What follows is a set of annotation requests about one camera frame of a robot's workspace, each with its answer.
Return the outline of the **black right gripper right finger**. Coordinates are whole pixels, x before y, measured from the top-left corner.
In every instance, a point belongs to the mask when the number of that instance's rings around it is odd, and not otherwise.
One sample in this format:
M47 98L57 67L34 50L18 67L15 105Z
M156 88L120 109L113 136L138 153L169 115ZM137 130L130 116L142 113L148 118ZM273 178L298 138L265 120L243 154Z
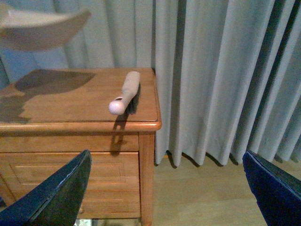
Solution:
M301 181L252 151L243 156L251 192L269 226L301 224Z

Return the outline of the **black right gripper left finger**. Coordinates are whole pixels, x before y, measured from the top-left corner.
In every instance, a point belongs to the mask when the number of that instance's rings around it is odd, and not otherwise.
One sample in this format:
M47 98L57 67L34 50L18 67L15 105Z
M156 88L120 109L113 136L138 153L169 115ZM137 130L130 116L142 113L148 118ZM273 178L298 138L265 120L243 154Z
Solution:
M0 213L2 226L72 226L75 224L91 171L85 150L27 195Z

